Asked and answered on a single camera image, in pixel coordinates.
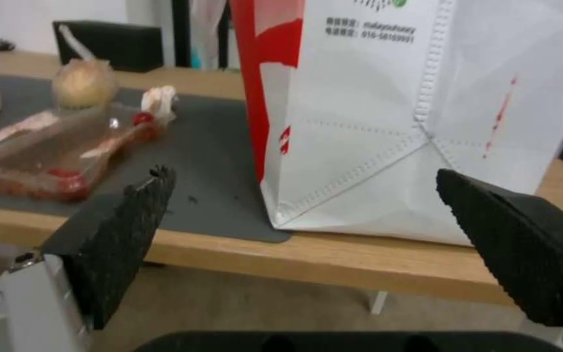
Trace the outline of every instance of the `wooden table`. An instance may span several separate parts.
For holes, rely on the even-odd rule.
[[[60,67],[53,56],[0,54],[0,73],[51,78]],[[174,85],[179,93],[243,99],[235,73],[163,68],[118,73],[122,86],[145,89]],[[563,162],[550,167],[539,194],[563,209]],[[65,218],[0,209],[0,243],[35,246]],[[389,238],[300,232],[271,244],[158,230],[149,261],[268,278],[406,292],[511,305],[471,248]]]

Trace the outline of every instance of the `textured black rubber pad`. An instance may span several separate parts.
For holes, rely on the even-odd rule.
[[[563,211],[452,170],[438,171],[437,182],[442,201],[527,318],[563,326]]]
[[[143,263],[175,186],[175,172],[158,167],[122,194],[88,202],[41,245],[60,256],[82,314],[103,329]]]

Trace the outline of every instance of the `white wall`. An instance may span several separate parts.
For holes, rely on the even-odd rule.
[[[17,48],[58,53],[53,20],[101,20],[159,25],[160,0],[0,0],[0,38]]]

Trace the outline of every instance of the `gray desk mat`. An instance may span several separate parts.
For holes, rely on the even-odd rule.
[[[0,128],[51,104],[51,83],[0,76]],[[121,89],[116,100],[138,106],[141,91]],[[141,145],[115,165],[93,194],[119,192],[154,165],[177,171],[177,184],[161,229],[263,242],[283,242],[290,232],[272,228],[255,178],[244,103],[180,96],[179,117],[161,139]],[[0,194],[0,209],[71,216],[84,205]]]

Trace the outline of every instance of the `red and white bag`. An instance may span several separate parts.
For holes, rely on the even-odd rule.
[[[276,228],[468,244],[436,171],[531,194],[563,142],[563,1],[231,5]]]

